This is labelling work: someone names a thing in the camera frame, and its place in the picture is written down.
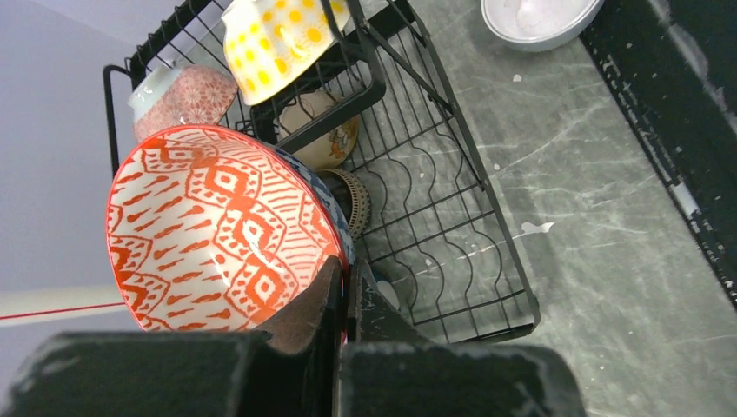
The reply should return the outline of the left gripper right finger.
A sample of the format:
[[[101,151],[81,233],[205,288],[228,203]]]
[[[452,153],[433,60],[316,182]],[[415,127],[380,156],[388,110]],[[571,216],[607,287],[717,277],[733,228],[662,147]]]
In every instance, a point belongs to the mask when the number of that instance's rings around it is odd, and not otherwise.
[[[349,343],[341,352],[341,416],[584,416],[570,367],[546,347],[430,341],[357,260]]]

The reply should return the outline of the shallow white bowl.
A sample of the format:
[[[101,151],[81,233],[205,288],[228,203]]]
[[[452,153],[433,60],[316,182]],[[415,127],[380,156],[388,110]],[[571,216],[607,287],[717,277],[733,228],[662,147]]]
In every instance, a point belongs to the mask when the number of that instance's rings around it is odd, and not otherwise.
[[[481,16],[505,46],[543,52],[578,37],[603,4],[603,0],[482,0]]]

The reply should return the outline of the brown glazed bowl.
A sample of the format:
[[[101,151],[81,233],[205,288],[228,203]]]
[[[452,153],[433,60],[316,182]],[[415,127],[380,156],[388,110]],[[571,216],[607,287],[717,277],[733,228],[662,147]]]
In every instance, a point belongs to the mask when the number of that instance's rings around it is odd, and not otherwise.
[[[348,221],[351,238],[359,239],[371,218],[371,198],[364,182],[345,169],[321,169],[319,178],[328,186]]]

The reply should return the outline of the orange geometric patterned bowl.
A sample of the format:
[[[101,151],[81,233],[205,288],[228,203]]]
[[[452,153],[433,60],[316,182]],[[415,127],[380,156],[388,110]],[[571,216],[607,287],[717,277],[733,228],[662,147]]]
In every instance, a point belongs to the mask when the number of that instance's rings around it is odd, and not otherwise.
[[[107,202],[116,285],[141,329],[255,328],[355,261],[327,185],[292,155],[219,125],[163,129],[116,172]]]

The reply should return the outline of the red patterned bowl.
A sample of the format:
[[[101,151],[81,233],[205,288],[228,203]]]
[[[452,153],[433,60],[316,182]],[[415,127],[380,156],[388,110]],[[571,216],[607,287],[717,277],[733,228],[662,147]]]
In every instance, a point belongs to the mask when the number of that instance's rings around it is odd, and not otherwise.
[[[156,132],[186,124],[217,125],[236,98],[232,76],[205,65],[165,65],[154,69],[134,88],[133,136],[142,142]]]

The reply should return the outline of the blue yellow patterned bowl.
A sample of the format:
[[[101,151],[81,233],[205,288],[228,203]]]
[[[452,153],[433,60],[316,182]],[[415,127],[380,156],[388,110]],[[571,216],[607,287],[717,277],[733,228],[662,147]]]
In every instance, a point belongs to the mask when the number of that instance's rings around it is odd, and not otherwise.
[[[316,0],[233,1],[221,21],[225,59],[249,106],[287,87],[335,42]]]

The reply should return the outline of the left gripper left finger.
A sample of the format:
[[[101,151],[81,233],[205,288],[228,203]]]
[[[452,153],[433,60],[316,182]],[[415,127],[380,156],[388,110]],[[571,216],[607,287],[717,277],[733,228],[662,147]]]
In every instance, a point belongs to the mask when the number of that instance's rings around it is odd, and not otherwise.
[[[342,265],[250,331],[61,333],[17,371],[4,416],[330,416]]]

